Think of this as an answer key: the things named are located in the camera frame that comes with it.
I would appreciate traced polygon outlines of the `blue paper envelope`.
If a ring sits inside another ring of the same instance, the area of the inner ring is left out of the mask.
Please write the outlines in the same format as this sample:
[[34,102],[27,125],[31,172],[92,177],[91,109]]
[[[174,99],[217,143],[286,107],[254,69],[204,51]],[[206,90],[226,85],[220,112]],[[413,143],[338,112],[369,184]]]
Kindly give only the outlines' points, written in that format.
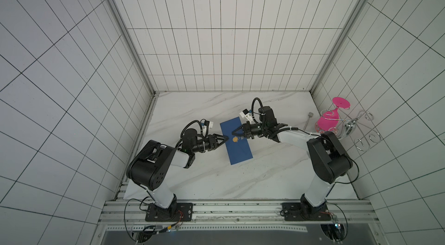
[[234,118],[220,123],[222,134],[229,137],[226,148],[231,165],[247,161],[253,158],[247,139],[233,139],[232,131],[242,125],[240,118]]

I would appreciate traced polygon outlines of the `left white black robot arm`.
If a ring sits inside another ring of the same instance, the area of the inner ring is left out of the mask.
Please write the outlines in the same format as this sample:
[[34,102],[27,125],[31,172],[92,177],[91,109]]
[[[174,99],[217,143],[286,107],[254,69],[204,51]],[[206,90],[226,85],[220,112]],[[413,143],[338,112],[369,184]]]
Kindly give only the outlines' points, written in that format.
[[128,179],[148,192],[154,206],[176,212],[176,195],[163,183],[170,167],[188,169],[197,153],[214,151],[229,140],[220,134],[199,134],[195,129],[185,129],[176,146],[151,140],[131,161],[126,171]]

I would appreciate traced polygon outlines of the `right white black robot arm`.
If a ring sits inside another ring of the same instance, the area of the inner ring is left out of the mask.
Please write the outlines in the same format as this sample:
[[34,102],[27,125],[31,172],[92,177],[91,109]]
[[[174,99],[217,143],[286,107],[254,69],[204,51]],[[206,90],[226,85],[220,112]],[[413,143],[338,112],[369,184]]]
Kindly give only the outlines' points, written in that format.
[[296,146],[308,153],[315,172],[308,190],[300,199],[300,213],[309,217],[322,211],[326,199],[338,178],[345,176],[353,161],[331,132],[315,134],[279,123],[271,107],[258,109],[260,121],[247,121],[232,131],[233,136],[243,138],[265,137],[277,143]]

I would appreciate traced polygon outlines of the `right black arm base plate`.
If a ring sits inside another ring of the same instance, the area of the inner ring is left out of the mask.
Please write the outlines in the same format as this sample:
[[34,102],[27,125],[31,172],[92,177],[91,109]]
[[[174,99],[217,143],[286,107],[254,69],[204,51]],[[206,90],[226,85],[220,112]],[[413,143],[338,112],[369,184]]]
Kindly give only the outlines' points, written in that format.
[[282,203],[280,215],[285,221],[330,221],[331,215],[325,203],[312,207],[307,202]]

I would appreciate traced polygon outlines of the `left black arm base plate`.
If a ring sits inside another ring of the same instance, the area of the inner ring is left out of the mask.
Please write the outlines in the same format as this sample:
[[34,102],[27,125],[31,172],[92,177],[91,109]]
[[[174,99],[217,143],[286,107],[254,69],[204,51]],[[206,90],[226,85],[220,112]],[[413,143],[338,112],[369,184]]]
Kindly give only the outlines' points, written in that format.
[[189,222],[193,214],[192,203],[173,202],[169,208],[163,209],[154,203],[148,205],[146,211],[146,222]]

